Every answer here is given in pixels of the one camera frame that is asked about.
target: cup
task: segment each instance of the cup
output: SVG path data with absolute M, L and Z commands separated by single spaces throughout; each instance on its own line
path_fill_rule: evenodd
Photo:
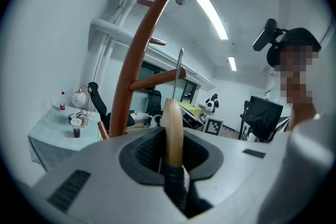
M 72 126 L 72 131 L 73 131 L 73 136 L 75 138 L 79 138 L 80 137 L 80 126 Z
M 80 137 L 80 124 L 81 124 L 81 120 L 80 119 L 72 119 L 70 121 L 71 126 L 72 126 L 72 131 L 73 131 L 73 136 L 75 138 L 79 138 Z

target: black vent grille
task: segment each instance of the black vent grille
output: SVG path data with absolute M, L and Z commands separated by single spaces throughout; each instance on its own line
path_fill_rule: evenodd
M 164 136 L 156 135 L 145 141 L 135 150 L 135 156 L 139 163 L 154 172 L 159 170 L 159 162 L 165 149 Z
M 48 198 L 48 202 L 66 213 L 90 176 L 90 173 L 82 170 L 74 171 Z

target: black cap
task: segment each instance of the black cap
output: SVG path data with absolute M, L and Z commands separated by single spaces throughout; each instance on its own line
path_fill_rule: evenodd
M 267 52 L 267 62 L 270 66 L 280 64 L 280 51 L 284 46 L 313 46 L 313 51 L 319 51 L 321 45 L 313 34 L 305 28 L 294 28 L 284 34 L 281 41 L 274 43 Z

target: air vent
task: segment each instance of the air vent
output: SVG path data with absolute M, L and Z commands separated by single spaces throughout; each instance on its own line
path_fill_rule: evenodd
M 56 189 L 49 197 L 48 202 L 66 213 L 90 176 L 91 174 L 88 172 L 76 170 Z

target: small bottle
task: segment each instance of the small bottle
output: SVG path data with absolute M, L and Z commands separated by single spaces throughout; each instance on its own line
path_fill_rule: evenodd
M 65 110 L 65 95 L 64 95 L 64 92 L 62 92 L 61 97 L 59 99 L 59 109 Z

